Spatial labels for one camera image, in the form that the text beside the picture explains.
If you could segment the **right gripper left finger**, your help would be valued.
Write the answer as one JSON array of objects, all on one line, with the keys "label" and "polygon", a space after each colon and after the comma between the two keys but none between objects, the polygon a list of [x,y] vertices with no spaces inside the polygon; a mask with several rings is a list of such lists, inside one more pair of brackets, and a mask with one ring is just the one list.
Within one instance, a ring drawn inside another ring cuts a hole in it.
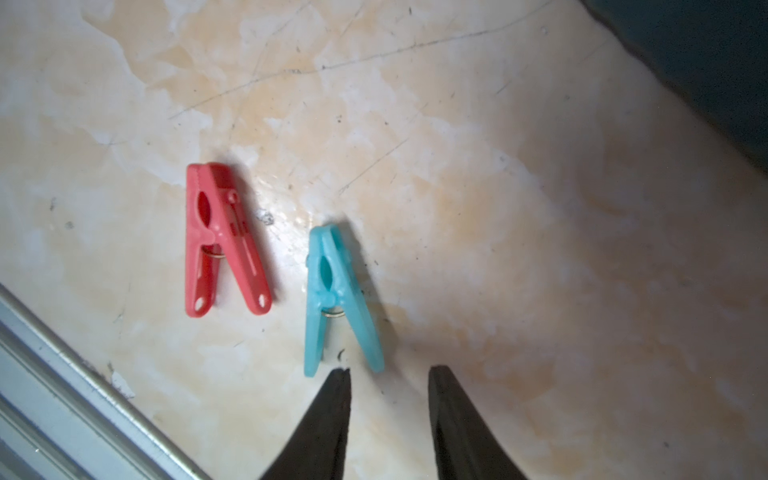
[{"label": "right gripper left finger", "polygon": [[351,413],[351,375],[332,370],[262,479],[342,479]]}]

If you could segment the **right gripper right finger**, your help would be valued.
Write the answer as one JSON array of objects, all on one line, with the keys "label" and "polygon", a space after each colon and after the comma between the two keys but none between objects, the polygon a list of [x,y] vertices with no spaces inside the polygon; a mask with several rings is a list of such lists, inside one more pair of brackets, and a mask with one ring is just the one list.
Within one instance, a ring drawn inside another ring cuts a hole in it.
[{"label": "right gripper right finger", "polygon": [[429,415],[440,479],[523,479],[453,371],[430,368]]}]

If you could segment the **teal clothespin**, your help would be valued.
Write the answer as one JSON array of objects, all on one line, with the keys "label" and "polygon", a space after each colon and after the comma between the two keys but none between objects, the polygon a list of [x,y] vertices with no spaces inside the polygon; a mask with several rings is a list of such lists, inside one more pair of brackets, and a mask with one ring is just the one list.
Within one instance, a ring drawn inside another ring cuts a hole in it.
[{"label": "teal clothespin", "polygon": [[351,255],[337,225],[313,228],[309,234],[304,374],[316,374],[322,359],[328,313],[347,318],[370,369],[385,369],[381,341],[354,272]]}]

